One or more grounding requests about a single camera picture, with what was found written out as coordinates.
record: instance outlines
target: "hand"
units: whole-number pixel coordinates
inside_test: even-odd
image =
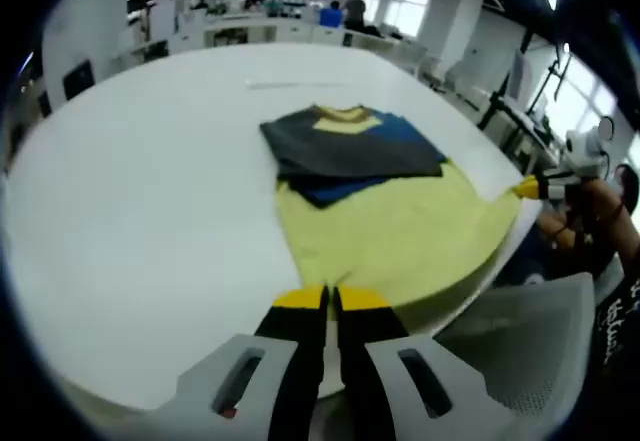
[[[593,179],[582,185],[593,200],[593,212],[597,218],[608,219],[622,204],[618,196],[602,179]]]

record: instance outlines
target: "round table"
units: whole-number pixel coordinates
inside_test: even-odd
[[[462,114],[366,51],[232,46],[119,74],[38,125],[7,184],[15,299],[54,371],[109,401],[155,408],[180,373],[253,333],[274,297],[299,287],[258,125],[313,103],[407,117],[488,199],[521,179]],[[425,330],[491,284],[539,208],[522,203],[470,295]]]

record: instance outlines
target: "white table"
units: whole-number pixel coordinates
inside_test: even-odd
[[[154,408],[176,377],[299,286],[258,130],[312,103],[406,116],[479,193],[521,179],[478,129],[391,63],[357,49],[249,45],[172,56],[82,93],[40,124],[8,181],[9,264],[52,368],[112,402]],[[517,221],[474,294],[531,227]]]

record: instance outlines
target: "blue shirt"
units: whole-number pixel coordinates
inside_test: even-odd
[[[342,11],[333,8],[324,8],[320,10],[320,26],[328,28],[337,28],[342,22]]]

